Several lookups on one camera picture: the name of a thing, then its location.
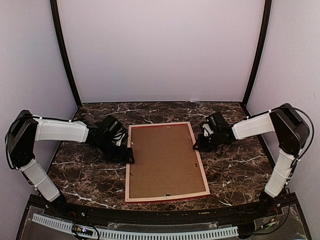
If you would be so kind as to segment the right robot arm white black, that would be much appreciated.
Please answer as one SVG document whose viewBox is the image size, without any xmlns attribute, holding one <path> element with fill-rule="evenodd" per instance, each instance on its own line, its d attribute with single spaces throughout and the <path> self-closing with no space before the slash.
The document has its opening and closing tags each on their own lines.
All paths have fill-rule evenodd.
<svg viewBox="0 0 320 240">
<path fill-rule="evenodd" d="M 307 114 L 284 103 L 268 111 L 248 116 L 233 124 L 227 123 L 221 112 L 215 112 L 200 124 L 202 133 L 198 135 L 193 149 L 212 152 L 219 146 L 249 137 L 275 133 L 279 154 L 270 179 L 259 195 L 255 213 L 266 217 L 275 208 L 276 197 L 284 190 L 292 178 L 297 163 L 309 149 L 314 138 L 314 124 L 306 122 Z"/>
</svg>

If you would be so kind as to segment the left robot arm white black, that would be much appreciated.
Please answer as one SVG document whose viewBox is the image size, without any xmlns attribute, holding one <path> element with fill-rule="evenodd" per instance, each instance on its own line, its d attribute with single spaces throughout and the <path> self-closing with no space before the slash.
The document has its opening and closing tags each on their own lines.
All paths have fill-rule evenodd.
<svg viewBox="0 0 320 240">
<path fill-rule="evenodd" d="M 22 110 L 5 135 L 5 154 L 9 167 L 22 173 L 30 185 L 48 201 L 60 218 L 71 213 L 66 198 L 50 179 L 38 160 L 36 145 L 40 142 L 74 142 L 100 150 L 106 161 L 133 164 L 133 150 L 124 142 L 128 130 L 113 115 L 102 121 L 59 119 L 32 114 Z"/>
</svg>

